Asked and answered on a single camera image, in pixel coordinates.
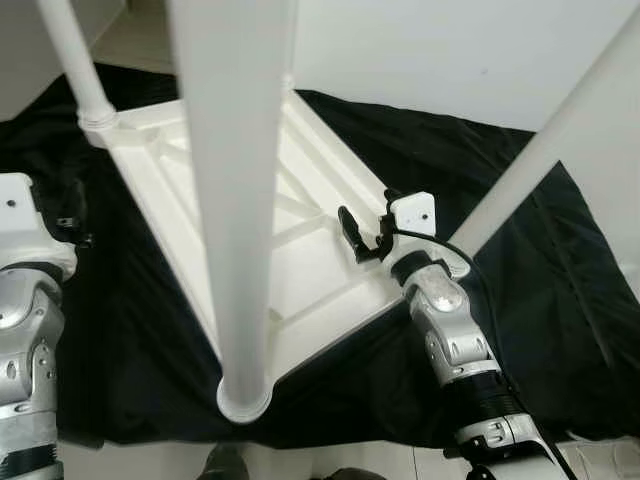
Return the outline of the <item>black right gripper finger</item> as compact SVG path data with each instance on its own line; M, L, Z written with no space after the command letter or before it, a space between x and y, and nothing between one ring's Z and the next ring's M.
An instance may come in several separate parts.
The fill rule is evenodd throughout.
M366 261L366 243L364 237L361 236L360 228L358 228L355 215L347 206L338 207L338 221L340 230L342 230L343 238L349 247L351 247L356 262Z

